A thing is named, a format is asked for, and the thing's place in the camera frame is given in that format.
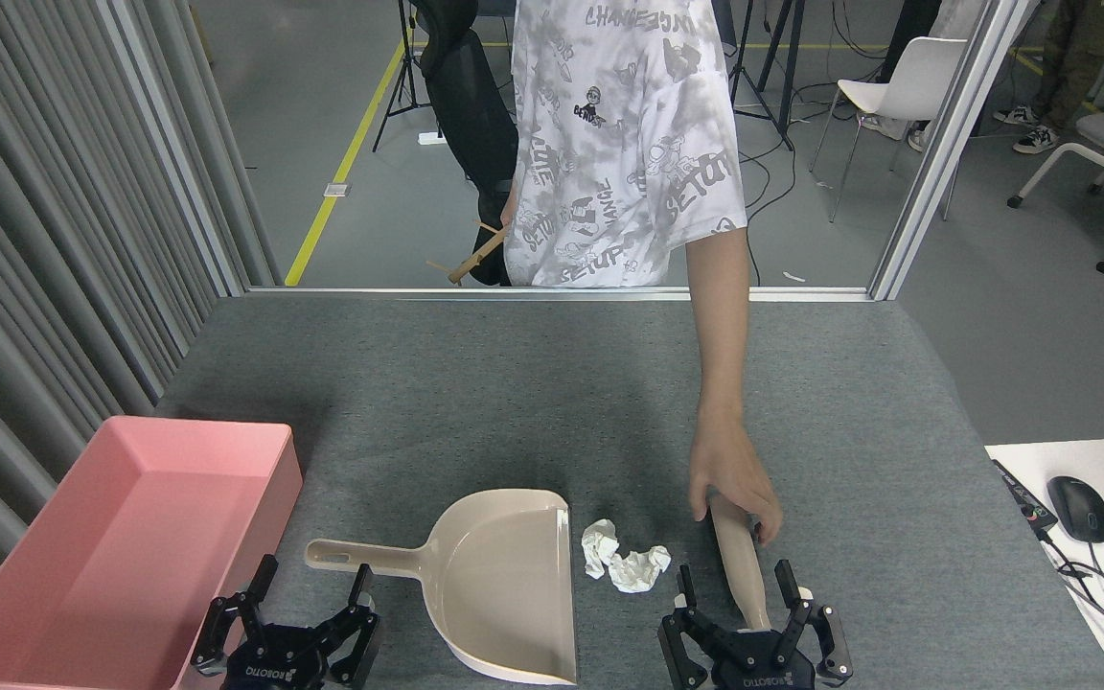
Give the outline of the person's left hand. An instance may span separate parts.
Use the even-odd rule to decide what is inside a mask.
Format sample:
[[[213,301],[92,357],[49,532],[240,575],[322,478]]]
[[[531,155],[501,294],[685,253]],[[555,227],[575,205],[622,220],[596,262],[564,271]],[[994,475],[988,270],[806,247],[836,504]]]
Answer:
[[[697,420],[689,449],[688,501],[693,520],[705,519],[713,493],[753,516],[754,537],[761,544],[779,537],[783,505],[741,421]]]

